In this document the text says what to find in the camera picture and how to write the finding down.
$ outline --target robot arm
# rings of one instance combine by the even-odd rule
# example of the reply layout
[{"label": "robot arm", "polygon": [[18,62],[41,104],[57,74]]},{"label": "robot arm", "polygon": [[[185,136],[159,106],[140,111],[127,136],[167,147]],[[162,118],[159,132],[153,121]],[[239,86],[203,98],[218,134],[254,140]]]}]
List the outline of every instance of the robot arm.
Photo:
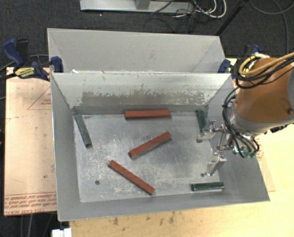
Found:
[{"label": "robot arm", "polygon": [[230,134],[226,146],[253,157],[257,135],[294,123],[294,53],[278,59],[252,55],[235,67],[234,75],[238,87],[222,113]]}]

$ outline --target cardboard sheet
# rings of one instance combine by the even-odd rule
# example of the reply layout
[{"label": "cardboard sheet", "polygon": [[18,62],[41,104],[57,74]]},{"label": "cardboard sheet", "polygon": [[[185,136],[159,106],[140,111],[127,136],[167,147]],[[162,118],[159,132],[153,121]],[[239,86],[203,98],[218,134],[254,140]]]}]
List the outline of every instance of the cardboard sheet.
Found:
[{"label": "cardboard sheet", "polygon": [[4,216],[57,210],[50,83],[6,81]]}]

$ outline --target metal stand base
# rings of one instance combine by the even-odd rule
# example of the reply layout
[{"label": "metal stand base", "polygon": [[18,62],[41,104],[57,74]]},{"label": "metal stand base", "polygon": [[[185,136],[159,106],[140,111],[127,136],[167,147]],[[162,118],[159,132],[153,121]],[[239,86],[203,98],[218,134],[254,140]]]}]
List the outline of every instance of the metal stand base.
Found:
[{"label": "metal stand base", "polygon": [[[150,1],[147,9],[137,9],[135,0],[80,0],[82,11],[131,11],[131,12],[155,12],[165,5],[167,1]],[[193,6],[188,2],[172,2],[161,13],[185,13],[185,10],[192,11]]]}]

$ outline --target wire bundle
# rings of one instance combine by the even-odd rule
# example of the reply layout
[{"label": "wire bundle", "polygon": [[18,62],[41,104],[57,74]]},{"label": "wire bundle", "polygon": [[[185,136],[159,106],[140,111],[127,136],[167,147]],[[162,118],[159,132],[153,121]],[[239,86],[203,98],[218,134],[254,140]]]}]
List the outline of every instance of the wire bundle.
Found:
[{"label": "wire bundle", "polygon": [[[263,54],[254,54],[254,55],[250,56],[249,58],[247,58],[246,60],[242,61],[240,65],[234,66],[233,72],[234,72],[234,76],[236,79],[236,85],[239,88],[250,89],[250,88],[257,87],[259,85],[265,85],[265,84],[272,83],[272,82],[278,80],[280,77],[282,77],[283,75],[285,75],[286,73],[288,73],[290,70],[292,70],[294,68],[294,66],[292,66],[290,69],[288,69],[287,71],[282,73],[276,79],[274,79],[272,81],[268,81],[268,79],[275,72],[283,69],[284,67],[286,67],[289,64],[294,62],[294,52],[287,54],[287,55],[284,55],[284,56],[282,56],[272,62],[269,62],[259,68],[256,68],[256,69],[253,69],[253,66],[248,67],[248,68],[246,67],[247,64],[249,64],[257,59],[262,59],[265,57],[266,56]],[[268,71],[270,68],[272,68],[273,66],[277,65],[280,62],[282,62],[282,63],[279,64],[276,68],[272,69],[271,71]],[[243,86],[242,84],[239,83],[239,81],[247,81],[251,85]]]},{"label": "wire bundle", "polygon": [[[235,99],[237,96],[237,95],[232,95],[232,94],[237,89],[238,89],[238,87],[233,89],[225,98],[224,104],[222,106],[222,118],[225,122],[225,126],[226,126],[227,130],[229,131],[233,142],[235,143],[235,145],[237,147],[237,150],[238,150],[238,153],[240,154],[240,156],[242,158],[246,158],[247,156],[250,156],[251,158],[253,158],[253,157],[255,157],[255,155],[257,154],[257,152],[260,149],[259,144],[255,140],[255,137],[252,137],[252,140],[249,140],[248,138],[241,135],[239,133],[239,131],[235,130],[232,127],[231,122],[227,116],[227,109],[231,108],[231,106],[229,106],[229,104],[230,103],[232,104],[232,100]],[[239,141],[247,147],[248,153],[245,153],[243,150],[241,150],[241,147],[239,146]]]}]

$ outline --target yellow label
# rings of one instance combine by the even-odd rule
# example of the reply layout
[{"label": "yellow label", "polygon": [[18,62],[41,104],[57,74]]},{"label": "yellow label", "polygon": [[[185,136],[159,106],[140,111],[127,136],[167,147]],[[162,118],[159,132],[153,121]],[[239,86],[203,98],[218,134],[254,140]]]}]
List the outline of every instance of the yellow label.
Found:
[{"label": "yellow label", "polygon": [[34,68],[19,68],[16,72],[14,72],[17,76],[20,76],[22,74],[28,73],[28,72],[32,72],[30,73],[30,75],[34,74]]},{"label": "yellow label", "polygon": [[27,76],[30,76],[30,75],[34,75],[34,71],[28,71],[28,72],[26,72],[26,73],[23,73],[23,74],[21,74],[20,75],[20,77],[27,77]]}]

